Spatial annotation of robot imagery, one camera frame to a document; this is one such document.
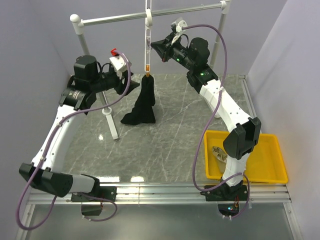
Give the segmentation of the orange clothes clip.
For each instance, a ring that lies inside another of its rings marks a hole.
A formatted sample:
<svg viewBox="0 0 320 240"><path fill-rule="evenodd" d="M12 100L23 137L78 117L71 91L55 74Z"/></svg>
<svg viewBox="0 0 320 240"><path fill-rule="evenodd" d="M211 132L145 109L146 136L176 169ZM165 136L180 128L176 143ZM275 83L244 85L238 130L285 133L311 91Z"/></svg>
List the orange clothes clip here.
<svg viewBox="0 0 320 240"><path fill-rule="evenodd" d="M150 76L150 65L149 64L145 65L145 76L146 77Z"/></svg>

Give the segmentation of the white plastic hanger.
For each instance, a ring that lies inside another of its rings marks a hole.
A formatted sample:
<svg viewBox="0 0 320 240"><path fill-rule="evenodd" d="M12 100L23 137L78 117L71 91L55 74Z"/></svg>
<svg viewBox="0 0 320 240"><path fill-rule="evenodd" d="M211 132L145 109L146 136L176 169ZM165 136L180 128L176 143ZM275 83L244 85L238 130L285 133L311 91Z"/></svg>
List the white plastic hanger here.
<svg viewBox="0 0 320 240"><path fill-rule="evenodd" d="M152 19L152 1L145 0L145 19L144 19L144 71L146 65L150 65L151 69L151 44L150 47L147 46L146 39L150 39L151 43L151 30L153 26Z"/></svg>

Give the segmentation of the black underwear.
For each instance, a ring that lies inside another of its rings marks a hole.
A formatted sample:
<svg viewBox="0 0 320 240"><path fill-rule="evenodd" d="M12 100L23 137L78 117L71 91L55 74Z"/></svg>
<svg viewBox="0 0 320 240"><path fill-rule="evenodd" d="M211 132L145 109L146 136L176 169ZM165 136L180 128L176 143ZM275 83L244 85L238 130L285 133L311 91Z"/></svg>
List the black underwear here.
<svg viewBox="0 0 320 240"><path fill-rule="evenodd" d="M124 115L120 122L124 125L136 126L139 124L154 124L156 118L153 106L156 103L154 91L154 78L151 75L141 79L140 94L131 112Z"/></svg>

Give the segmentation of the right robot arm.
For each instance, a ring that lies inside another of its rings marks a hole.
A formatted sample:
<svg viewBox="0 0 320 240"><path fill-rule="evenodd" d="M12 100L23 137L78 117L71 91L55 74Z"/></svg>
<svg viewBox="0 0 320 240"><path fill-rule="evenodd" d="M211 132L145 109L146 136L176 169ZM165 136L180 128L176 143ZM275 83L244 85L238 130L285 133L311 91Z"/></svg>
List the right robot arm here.
<svg viewBox="0 0 320 240"><path fill-rule="evenodd" d="M189 46L183 46L174 33L150 44L163 62L172 59L188 70L189 84L226 125L229 134L223 148L227 158L218 189L224 199L231 200L243 184L247 160L258 144L262 124L258 117L252 118L243 111L222 86L222 80L208 65L208 45L207 40L195 37Z"/></svg>

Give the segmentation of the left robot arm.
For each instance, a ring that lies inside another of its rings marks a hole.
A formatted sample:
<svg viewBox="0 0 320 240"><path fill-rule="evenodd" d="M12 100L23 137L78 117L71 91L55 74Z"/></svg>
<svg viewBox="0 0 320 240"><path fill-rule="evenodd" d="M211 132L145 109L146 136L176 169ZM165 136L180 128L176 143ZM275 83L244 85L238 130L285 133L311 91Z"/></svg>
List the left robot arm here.
<svg viewBox="0 0 320 240"><path fill-rule="evenodd" d="M43 191L57 197L83 194L89 201L101 195L100 181L85 174L62 172L67 150L74 135L89 112L97 94L115 89L120 98L131 90L131 63L119 51L107 62L108 71L92 55L79 56L66 89L62 92L56 116L39 152L31 163L23 163L19 174L26 180L26 188Z"/></svg>

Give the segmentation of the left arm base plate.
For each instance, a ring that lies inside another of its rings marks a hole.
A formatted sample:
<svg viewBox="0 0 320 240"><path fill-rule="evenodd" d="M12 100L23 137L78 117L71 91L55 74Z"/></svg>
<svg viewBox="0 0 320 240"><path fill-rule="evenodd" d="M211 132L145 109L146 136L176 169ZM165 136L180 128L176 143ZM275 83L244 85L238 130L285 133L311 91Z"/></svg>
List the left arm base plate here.
<svg viewBox="0 0 320 240"><path fill-rule="evenodd" d="M71 195L72 202L93 202L98 201L96 198L115 201L117 195L116 186L100 186L97 190L89 193L73 193Z"/></svg>

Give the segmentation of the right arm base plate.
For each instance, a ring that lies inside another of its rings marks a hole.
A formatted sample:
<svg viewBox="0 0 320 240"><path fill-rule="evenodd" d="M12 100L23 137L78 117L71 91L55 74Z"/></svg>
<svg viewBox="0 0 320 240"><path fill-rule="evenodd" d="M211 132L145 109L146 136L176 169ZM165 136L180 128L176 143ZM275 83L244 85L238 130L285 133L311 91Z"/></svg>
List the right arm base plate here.
<svg viewBox="0 0 320 240"><path fill-rule="evenodd" d="M200 194L205 197L207 202L235 202L246 201L248 199L249 190L246 185L232 186L222 185L214 190L209 188L213 185L206 185L205 191L201 191Z"/></svg>

